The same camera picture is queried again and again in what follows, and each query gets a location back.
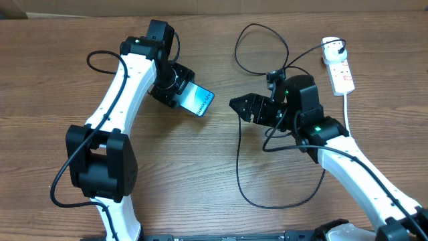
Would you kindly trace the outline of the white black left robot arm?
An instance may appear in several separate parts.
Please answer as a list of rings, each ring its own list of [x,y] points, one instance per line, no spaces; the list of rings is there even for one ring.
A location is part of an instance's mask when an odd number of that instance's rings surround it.
[[[85,125],[72,125],[66,133],[68,160],[59,173],[70,170],[73,186],[98,208],[104,240],[143,237],[131,199],[138,164],[129,135],[144,96],[171,108],[196,109],[194,72],[169,59],[178,39],[172,26],[155,19],[145,36],[127,37],[114,54],[118,68],[101,104]]]

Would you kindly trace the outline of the white USB charger plug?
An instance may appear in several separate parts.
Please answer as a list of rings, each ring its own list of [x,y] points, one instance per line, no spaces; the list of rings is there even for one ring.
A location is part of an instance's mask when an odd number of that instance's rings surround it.
[[[322,44],[322,58],[326,65],[339,64],[347,60],[346,43],[339,37],[324,37]]]

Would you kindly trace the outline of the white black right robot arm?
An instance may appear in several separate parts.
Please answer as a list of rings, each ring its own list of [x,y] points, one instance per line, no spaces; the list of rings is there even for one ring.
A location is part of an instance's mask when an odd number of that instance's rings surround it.
[[[427,209],[394,186],[365,156],[349,131],[324,115],[311,75],[268,77],[271,96],[230,100],[239,119],[288,131],[293,149],[307,153],[331,173],[363,209],[373,230],[337,219],[318,226],[311,240],[426,240]]]

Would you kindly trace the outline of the white power strip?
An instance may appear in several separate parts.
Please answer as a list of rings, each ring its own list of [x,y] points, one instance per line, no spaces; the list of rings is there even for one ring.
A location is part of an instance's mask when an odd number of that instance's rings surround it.
[[[354,91],[355,85],[347,60],[326,67],[333,95],[343,96]]]

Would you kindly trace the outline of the Samsung Galaxy smartphone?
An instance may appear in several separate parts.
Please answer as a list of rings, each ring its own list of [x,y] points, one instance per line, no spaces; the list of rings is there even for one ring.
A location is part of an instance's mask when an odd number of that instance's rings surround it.
[[[189,82],[182,94],[177,96],[177,102],[184,109],[202,117],[206,113],[214,97],[215,95],[212,92]]]

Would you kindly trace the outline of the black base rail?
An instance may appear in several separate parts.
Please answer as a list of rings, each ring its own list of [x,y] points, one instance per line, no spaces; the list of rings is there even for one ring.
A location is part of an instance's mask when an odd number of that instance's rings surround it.
[[[311,241],[314,231],[294,230],[277,234],[229,234],[201,236],[173,236],[172,234],[147,235],[138,241]]]

